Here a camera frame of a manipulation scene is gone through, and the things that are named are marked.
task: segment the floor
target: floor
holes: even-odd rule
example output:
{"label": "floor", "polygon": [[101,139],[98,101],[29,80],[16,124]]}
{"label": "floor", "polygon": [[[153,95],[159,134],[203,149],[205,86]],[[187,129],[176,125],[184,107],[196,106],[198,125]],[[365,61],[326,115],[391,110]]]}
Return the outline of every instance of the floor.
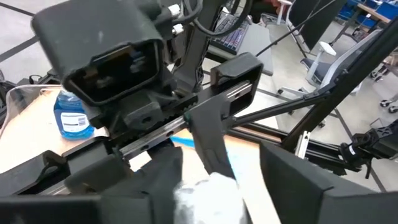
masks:
{"label": "floor", "polygon": [[[2,21],[0,23],[0,30],[2,31],[0,32],[0,69],[3,71],[6,80],[16,83],[21,78],[26,78],[33,74],[43,75],[50,70],[51,66],[30,28],[30,15],[59,2],[62,2],[62,0],[0,0],[0,18]],[[268,28],[271,32],[271,40],[275,40],[288,31],[285,26],[269,25]],[[325,42],[331,41],[340,29],[341,26],[339,24],[332,23],[321,40]],[[343,36],[333,48],[338,55],[341,55],[354,44],[350,38]],[[317,48],[315,47],[311,54],[316,54]],[[300,63],[301,59],[303,59],[303,55],[292,36],[286,37],[273,46],[274,75],[272,77],[262,75],[254,103],[239,115],[293,99],[294,96],[288,93],[283,93],[282,97],[275,97],[275,93],[282,86],[295,89],[305,87],[308,90],[313,90],[314,87],[309,85],[304,79],[307,71]],[[332,62],[334,58],[325,56],[322,61]],[[210,68],[217,66],[217,64],[206,59],[203,68],[209,71]],[[375,83],[370,78],[365,79],[360,92],[356,96],[347,96],[337,107],[338,111],[334,111],[326,118],[326,126],[321,129],[315,129],[311,133],[311,138],[332,144],[350,142],[349,137],[351,134],[368,131],[371,128],[370,124],[377,118],[382,117],[387,122],[397,119],[397,115],[392,116],[379,107],[379,101],[394,95],[397,91],[397,86],[398,78],[392,74],[386,76],[383,81],[378,83]],[[290,131],[308,110],[309,108],[304,108],[295,111],[293,115],[281,114],[276,116],[276,119],[266,119],[258,122],[279,127],[284,131]],[[391,165],[390,161],[377,161],[374,163],[374,168],[377,172],[378,168],[376,166],[383,170],[383,172],[378,174],[379,179],[383,179],[383,177],[391,179],[391,177],[398,176],[398,170],[395,171],[394,168],[398,164]],[[364,172],[364,170],[360,173],[349,172],[345,178],[370,189],[380,191],[380,187],[376,184],[373,177],[369,180],[364,178]],[[386,183],[385,185],[387,185],[385,188],[387,190],[398,190],[398,183],[396,183],[398,178],[395,178],[395,180],[383,182],[383,184]]]}

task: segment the wire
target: wire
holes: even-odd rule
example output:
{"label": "wire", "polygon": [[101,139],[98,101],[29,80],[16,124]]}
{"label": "wire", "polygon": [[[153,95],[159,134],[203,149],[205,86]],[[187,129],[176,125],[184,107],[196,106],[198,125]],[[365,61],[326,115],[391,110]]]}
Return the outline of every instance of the wire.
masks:
{"label": "wire", "polygon": [[[224,30],[223,32],[216,33],[216,32],[213,32],[213,31],[210,31],[210,30],[204,28],[200,24],[200,22],[197,18],[195,18],[193,20],[193,23],[200,32],[204,33],[208,37],[222,37],[222,36],[228,35],[228,34],[234,32],[236,29],[238,29],[242,25],[243,21],[248,17],[249,11],[251,9],[252,1],[253,0],[246,0],[246,3],[243,7],[243,11],[239,15],[238,20],[229,29]],[[184,5],[184,7],[187,8],[187,11],[189,13],[192,13],[192,7],[189,3],[189,0],[183,0],[183,5]]]}
{"label": "wire", "polygon": [[300,23],[298,26],[296,26],[294,29],[292,29],[290,32],[287,32],[286,34],[284,34],[282,37],[279,37],[277,40],[273,41],[272,43],[270,43],[267,47],[265,47],[264,49],[260,50],[260,52],[258,52],[256,54],[256,57],[260,56],[260,54],[264,53],[266,50],[268,50],[269,48],[271,48],[273,45],[277,44],[279,41],[281,41],[282,39],[284,39],[285,37],[287,37],[288,35],[290,35],[291,33],[293,33],[294,31],[298,30],[300,27],[302,27],[304,24],[306,24],[310,19],[312,19],[314,16],[316,16],[319,12],[321,12],[322,10],[326,9],[328,6],[330,6],[330,4],[334,3],[336,0],[332,0],[331,2],[329,2],[328,4],[326,4],[325,6],[323,6],[321,9],[319,9],[316,13],[312,14],[311,16],[309,16],[306,20],[304,20],[302,23]]}
{"label": "wire", "polygon": [[188,24],[190,22],[193,22],[196,17],[199,16],[199,13],[203,9],[203,0],[198,0],[197,5],[195,6],[195,10],[192,12],[189,12],[187,16],[179,17],[176,20],[173,20],[172,24],[173,26],[176,24]]}

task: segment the plastic water bottle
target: plastic water bottle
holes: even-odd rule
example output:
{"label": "plastic water bottle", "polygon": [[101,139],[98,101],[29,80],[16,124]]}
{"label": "plastic water bottle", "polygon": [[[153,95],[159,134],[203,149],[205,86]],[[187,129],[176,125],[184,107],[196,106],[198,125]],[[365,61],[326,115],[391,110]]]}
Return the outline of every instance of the plastic water bottle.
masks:
{"label": "plastic water bottle", "polygon": [[61,90],[54,104],[54,115],[63,138],[88,139],[94,127],[88,122],[81,100],[66,90]]}

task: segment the keyboard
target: keyboard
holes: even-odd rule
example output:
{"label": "keyboard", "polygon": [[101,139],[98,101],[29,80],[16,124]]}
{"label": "keyboard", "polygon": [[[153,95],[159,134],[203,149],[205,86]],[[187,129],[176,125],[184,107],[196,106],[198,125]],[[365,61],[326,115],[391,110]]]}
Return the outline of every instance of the keyboard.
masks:
{"label": "keyboard", "polygon": [[[237,20],[238,17],[227,14],[221,18],[215,32],[222,32],[223,30],[229,29]],[[248,27],[249,23],[247,21],[243,21],[241,27],[236,29],[234,32],[224,37],[212,39],[210,44],[228,53],[237,55],[238,50],[243,42],[243,37],[248,31]]]}

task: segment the desk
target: desk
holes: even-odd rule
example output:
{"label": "desk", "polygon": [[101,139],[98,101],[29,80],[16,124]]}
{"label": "desk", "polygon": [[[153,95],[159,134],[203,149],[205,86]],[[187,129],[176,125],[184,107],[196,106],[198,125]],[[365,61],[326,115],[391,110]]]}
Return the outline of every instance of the desk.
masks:
{"label": "desk", "polygon": [[375,18],[377,20],[375,25],[368,30],[368,33],[373,32],[377,28],[377,25],[379,24],[380,21],[381,22],[385,22],[385,23],[389,23],[391,21],[390,19],[388,19],[388,18],[384,17],[383,15],[380,15],[379,13],[377,13],[375,9],[367,7],[367,6],[363,5],[363,4],[358,4],[357,5],[357,9],[355,10],[355,13],[353,14],[353,16],[351,16],[351,18],[348,19],[348,21],[346,22],[346,24],[343,27],[343,29],[337,34],[336,38],[329,43],[330,45],[333,45],[334,43],[336,43],[337,40],[340,39],[340,37],[342,35],[347,35],[347,36],[353,38],[351,34],[347,34],[346,33],[346,30],[348,29],[349,26],[355,24],[355,20],[359,16],[361,11],[365,11],[365,12],[369,13],[371,15],[371,17],[373,17],[373,18]]}
{"label": "desk", "polygon": [[[241,47],[238,50],[238,55],[241,53],[252,53],[256,55],[261,49],[267,47],[271,43],[269,38],[269,29],[262,27],[257,24],[251,24],[246,32],[246,35],[243,37],[243,42]],[[225,52],[217,47],[209,45],[207,54],[208,58],[213,59],[213,55],[224,60],[229,60],[235,55]],[[272,65],[272,54],[271,48],[258,56],[258,59],[264,65],[262,72],[266,75],[272,76],[274,74],[274,66]]]}
{"label": "desk", "polygon": [[[59,89],[45,91],[25,110],[6,125],[0,139],[0,172],[4,172],[40,153],[51,150],[62,154],[83,141],[67,141],[58,131],[53,115],[53,104]],[[96,136],[106,135],[103,129],[95,131]],[[181,138],[192,138],[187,130],[176,134]],[[231,164],[239,184],[239,190],[248,207],[253,223],[280,223],[272,200],[262,179],[259,146],[231,136],[225,136]],[[203,164],[194,149],[183,149],[183,181],[196,182],[206,178]],[[149,162],[146,154],[130,160],[138,168]]]}

